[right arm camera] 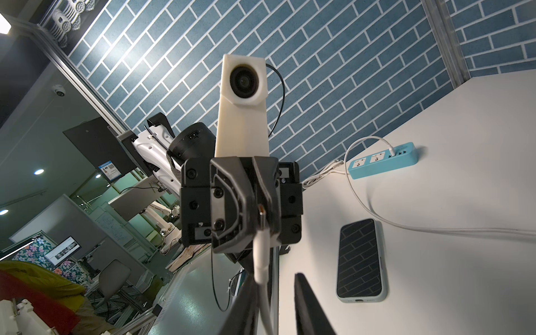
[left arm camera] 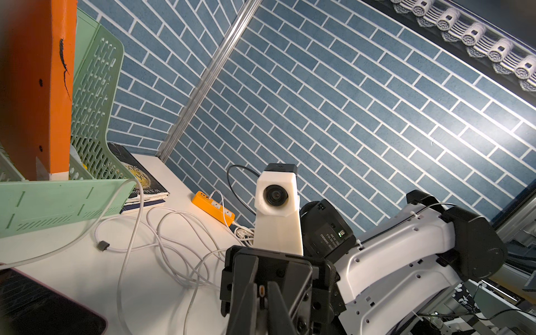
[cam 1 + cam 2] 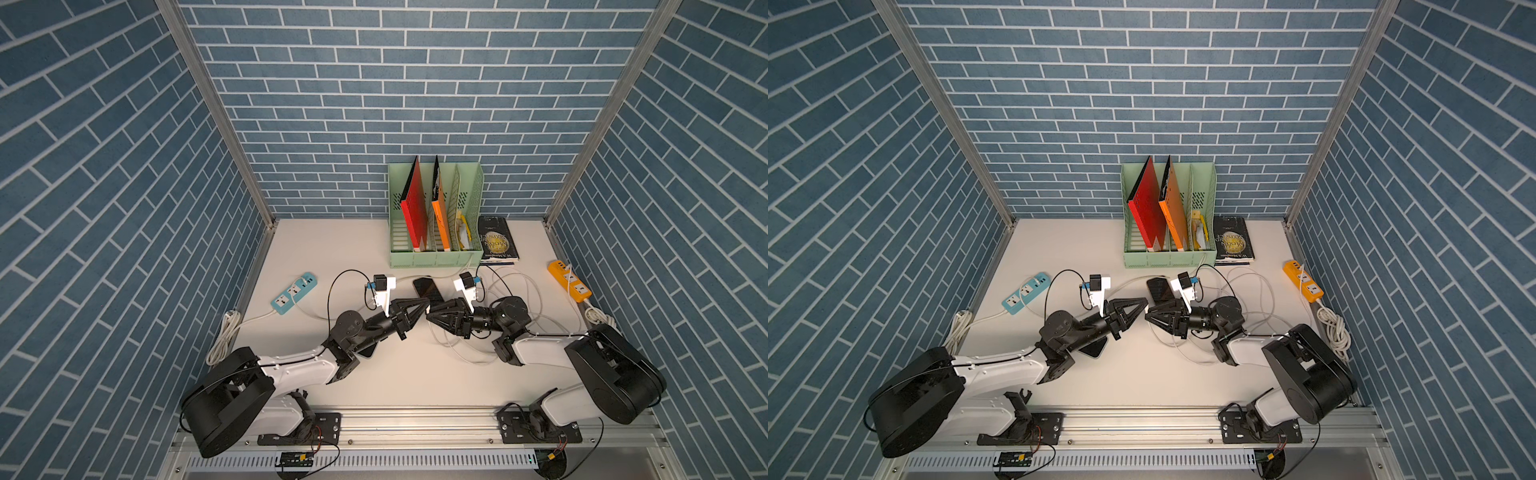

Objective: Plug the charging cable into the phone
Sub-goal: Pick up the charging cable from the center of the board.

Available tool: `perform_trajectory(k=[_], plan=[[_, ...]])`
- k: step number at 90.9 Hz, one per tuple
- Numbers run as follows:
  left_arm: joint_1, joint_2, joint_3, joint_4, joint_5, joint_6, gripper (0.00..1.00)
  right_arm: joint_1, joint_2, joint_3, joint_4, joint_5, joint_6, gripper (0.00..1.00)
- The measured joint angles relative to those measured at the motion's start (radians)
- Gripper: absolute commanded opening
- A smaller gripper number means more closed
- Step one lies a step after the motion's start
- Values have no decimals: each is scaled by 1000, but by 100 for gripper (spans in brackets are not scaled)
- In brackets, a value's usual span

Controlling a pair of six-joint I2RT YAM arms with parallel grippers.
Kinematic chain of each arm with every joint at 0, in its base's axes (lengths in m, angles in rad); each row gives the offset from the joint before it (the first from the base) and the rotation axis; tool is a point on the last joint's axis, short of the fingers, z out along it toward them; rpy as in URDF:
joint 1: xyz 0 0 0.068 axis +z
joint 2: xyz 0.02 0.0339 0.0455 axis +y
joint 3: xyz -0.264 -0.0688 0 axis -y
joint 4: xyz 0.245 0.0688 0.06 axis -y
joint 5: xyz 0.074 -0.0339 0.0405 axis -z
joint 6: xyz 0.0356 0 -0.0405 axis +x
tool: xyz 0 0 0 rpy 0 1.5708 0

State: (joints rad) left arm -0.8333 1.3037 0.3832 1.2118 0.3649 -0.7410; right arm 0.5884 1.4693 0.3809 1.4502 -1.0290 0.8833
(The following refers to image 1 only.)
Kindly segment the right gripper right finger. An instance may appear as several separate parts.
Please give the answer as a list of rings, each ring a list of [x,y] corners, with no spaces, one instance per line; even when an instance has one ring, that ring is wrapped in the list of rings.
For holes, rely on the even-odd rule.
[[[335,335],[336,332],[302,273],[295,275],[294,290],[297,334]]]

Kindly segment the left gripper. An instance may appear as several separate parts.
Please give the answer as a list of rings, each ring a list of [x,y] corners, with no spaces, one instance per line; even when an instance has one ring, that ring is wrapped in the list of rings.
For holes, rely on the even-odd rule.
[[[236,262],[260,230],[274,247],[297,244],[304,213],[300,167],[275,157],[191,158],[181,178],[181,242],[210,244]]]

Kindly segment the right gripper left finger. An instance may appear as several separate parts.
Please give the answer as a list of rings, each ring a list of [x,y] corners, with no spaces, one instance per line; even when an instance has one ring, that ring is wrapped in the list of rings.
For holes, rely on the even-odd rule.
[[[248,276],[219,335],[254,335],[258,319],[258,285]]]

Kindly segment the phone with light blue case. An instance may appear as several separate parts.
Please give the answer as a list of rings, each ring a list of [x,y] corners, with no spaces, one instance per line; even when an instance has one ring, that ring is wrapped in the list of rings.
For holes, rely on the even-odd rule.
[[[382,236],[373,219],[349,223],[339,233],[336,295],[344,303],[387,297]]]

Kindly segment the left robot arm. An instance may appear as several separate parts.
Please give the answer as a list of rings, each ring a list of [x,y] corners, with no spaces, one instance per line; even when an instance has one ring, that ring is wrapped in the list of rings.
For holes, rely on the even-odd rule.
[[[246,257],[258,233],[269,246],[302,238],[303,195],[296,162],[269,154],[266,126],[238,133],[228,143],[201,123],[175,135],[167,117],[148,119],[142,133],[118,138],[147,174],[180,199],[180,242],[210,244],[232,261]]]

